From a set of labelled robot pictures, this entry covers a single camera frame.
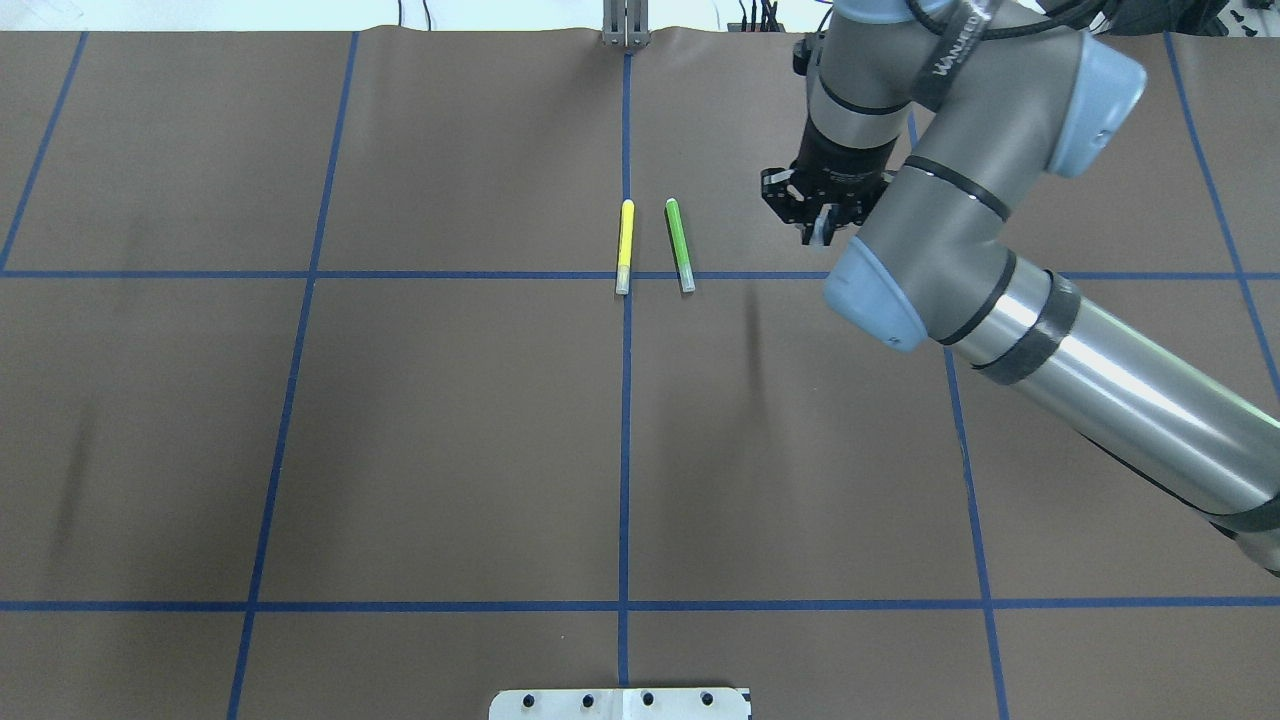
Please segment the yellow marker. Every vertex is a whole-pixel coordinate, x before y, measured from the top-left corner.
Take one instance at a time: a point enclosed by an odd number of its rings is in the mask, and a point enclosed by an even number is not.
[[[622,225],[618,228],[618,283],[613,292],[631,292],[631,233],[635,231],[636,204],[631,199],[622,201]]]

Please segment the blue joint cap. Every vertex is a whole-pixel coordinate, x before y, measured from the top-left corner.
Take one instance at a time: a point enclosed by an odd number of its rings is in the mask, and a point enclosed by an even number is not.
[[[832,310],[900,352],[915,350],[928,337],[906,293],[856,236],[827,275],[822,295]]]
[[[1083,173],[1111,141],[1147,87],[1147,70],[1137,60],[1082,33],[1080,67],[1066,108],[1048,172],[1074,178]]]
[[[951,3],[952,0],[920,0],[920,8],[932,15]],[[887,26],[915,22],[904,0],[836,0],[836,12],[855,23]]]

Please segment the blue tape line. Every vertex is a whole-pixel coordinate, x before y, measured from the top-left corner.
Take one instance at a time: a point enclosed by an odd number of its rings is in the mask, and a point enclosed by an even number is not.
[[[79,67],[81,55],[84,54],[84,44],[88,41],[88,32],[82,32],[79,42],[76,44],[76,53],[72,54],[72,64],[67,68],[63,78],[63,87],[58,91],[58,100],[54,101],[54,111],[45,124],[45,135],[40,138],[36,149],[36,159],[31,163],[31,172],[27,173],[27,184],[22,187],[22,196],[18,199],[18,208],[13,211],[13,220],[9,223],[9,234],[4,238],[4,247],[0,249],[0,270],[9,261],[9,252],[13,251],[13,242],[18,237],[18,228],[22,225],[22,215],[27,211],[27,201],[36,188],[36,177],[40,176],[40,167],[45,163],[45,152],[49,151],[49,141],[54,137],[54,128],[58,127],[58,117],[63,114],[63,104],[67,102],[67,94],[72,90],[72,79],[76,78],[76,68]]]
[[[1092,272],[1068,270],[1059,273],[1073,281],[1234,281],[1235,273],[1196,273],[1196,272]]]
[[[1204,176],[1204,184],[1208,187],[1210,200],[1213,202],[1213,214],[1217,215],[1217,224],[1222,229],[1222,241],[1226,242],[1226,251],[1231,256],[1231,266],[1235,268],[1235,277],[1240,283],[1240,295],[1244,296],[1244,306],[1249,311],[1249,322],[1253,323],[1253,334],[1258,340],[1262,350],[1262,360],[1266,363],[1267,374],[1271,377],[1271,389],[1280,398],[1280,370],[1276,369],[1275,356],[1271,354],[1271,343],[1267,342],[1266,329],[1262,327],[1262,318],[1258,307],[1253,302],[1253,291],[1249,290],[1249,281],[1244,274],[1244,264],[1240,261],[1240,252],[1235,246],[1235,237],[1231,236],[1231,225],[1226,222],[1226,211],[1222,209],[1222,200],[1213,182],[1213,173],[1210,172],[1208,160],[1204,158],[1204,149],[1201,146],[1199,132],[1196,129],[1196,118],[1192,117],[1192,106],[1187,99],[1187,87],[1183,85],[1183,73],[1178,67],[1178,53],[1174,50],[1172,36],[1165,31],[1165,53],[1169,55],[1169,68],[1174,73],[1174,86],[1178,88],[1178,101],[1183,106],[1183,118],[1187,120],[1187,132],[1192,137],[1192,147],[1196,150],[1196,161],[1199,163],[1201,174]]]
[[[303,279],[306,270],[0,270],[31,279]]]
[[[627,612],[868,612],[983,610],[1123,610],[1133,607],[1280,607],[1280,596],[1024,597],[895,600],[634,600]],[[613,600],[535,601],[259,601],[256,614],[617,612]],[[244,612],[247,602],[9,600],[0,612]]]
[[[631,53],[622,55],[622,199],[631,197]]]
[[[915,129],[915,108],[906,111],[906,137],[911,141],[911,147],[920,141],[919,132]]]
[[[980,610],[980,600],[640,600],[634,612],[832,612],[867,610]]]
[[[1009,698],[1005,693],[1005,671],[1000,659],[1000,635],[996,632],[996,611],[991,600],[991,578],[987,574],[987,551],[982,539],[982,518],[978,512],[978,491],[973,484],[973,460],[969,455],[969,433],[964,427],[964,407],[960,404],[960,382],[956,378],[955,357],[943,348],[947,365],[947,388],[951,392],[951,418],[960,441],[964,462],[964,484],[969,500],[969,532],[973,536],[973,555],[978,565],[978,589],[982,593],[982,615],[987,625],[987,650],[991,653],[991,675],[996,687],[996,708],[1001,720],[1009,720]]]
[[[338,100],[338,118],[333,127],[333,141],[329,145],[329,167],[325,169],[324,191],[320,209],[316,213],[316,232],[311,245],[311,265],[307,272],[307,286],[302,293],[302,310],[298,313],[298,329],[293,341],[293,357],[289,361],[289,379],[284,388],[284,406],[280,410],[280,425],[275,438],[275,456],[271,460],[271,475],[266,486],[266,501],[262,505],[262,523],[257,534],[257,551],[253,556],[253,571],[248,585],[248,607],[244,611],[244,625],[241,629],[239,652],[236,657],[236,674],[232,679],[230,700],[227,706],[228,720],[239,714],[241,691],[244,687],[244,670],[248,666],[248,650],[253,639],[253,616],[259,592],[262,587],[262,566],[266,562],[266,547],[271,534],[271,518],[275,514],[275,495],[280,486],[280,468],[284,464],[284,447],[289,436],[289,421],[293,414],[293,397],[298,386],[298,370],[302,365],[302,348],[306,345],[307,323],[311,318],[311,300],[315,296],[320,251],[324,245],[325,222],[329,213],[329,197],[333,192],[333,176],[338,168],[338,152],[342,147],[342,128],[347,117],[347,100],[351,96],[351,77],[356,68],[356,49],[360,46],[360,33],[351,33],[347,49],[347,69],[342,81],[342,96]]]
[[[1078,281],[1234,281],[1235,273],[1064,270]],[[612,281],[612,270],[317,270],[317,279]],[[26,279],[306,279],[310,270],[0,270]],[[1251,281],[1280,281],[1277,273],[1244,273]],[[637,270],[631,279],[671,281],[671,270]],[[703,270],[708,281],[822,281],[824,270]]]
[[[698,270],[700,281],[824,281],[826,270]],[[631,279],[671,281],[678,277],[669,270],[639,270]]]
[[[612,281],[612,270],[320,270],[324,279]]]
[[[1280,607],[1280,597],[1048,597],[993,600],[997,610],[1069,610],[1125,607]]]
[[[547,600],[547,601],[353,601],[353,602],[259,602],[259,612],[617,612],[612,600]]]
[[[622,56],[622,199],[631,197],[631,53]],[[631,313],[632,295],[622,296],[622,423],[618,457],[618,687],[631,682]]]
[[[0,612],[244,612],[244,602],[151,600],[8,600]]]

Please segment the white metal plate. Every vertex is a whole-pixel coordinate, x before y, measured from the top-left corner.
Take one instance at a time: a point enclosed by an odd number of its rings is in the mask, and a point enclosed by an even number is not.
[[[750,698],[735,688],[503,691],[489,720],[750,720]]]

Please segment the wire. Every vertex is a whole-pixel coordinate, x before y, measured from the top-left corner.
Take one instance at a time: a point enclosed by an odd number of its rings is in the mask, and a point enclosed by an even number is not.
[[[1007,40],[1010,37],[1025,37],[1028,35],[1037,35],[1048,29],[1053,29],[1056,27],[1073,23],[1089,14],[1096,15],[1098,10],[1102,9],[1102,5],[1105,5],[1106,3],[1107,0],[1092,0],[1092,1],[1075,0],[1075,3],[1071,4],[1071,9],[1064,10],[1062,14],[1060,15],[1056,15],[1043,22],[1032,23],[1028,26],[988,29],[983,32],[978,40]],[[933,35],[941,36],[942,31],[946,29],[945,24],[933,19],[933,17],[931,17],[928,13],[924,12],[924,8],[920,6],[919,0],[906,0],[906,6],[911,10],[911,15],[915,17],[915,20],[919,22],[922,26],[924,26],[924,28],[932,32]]]

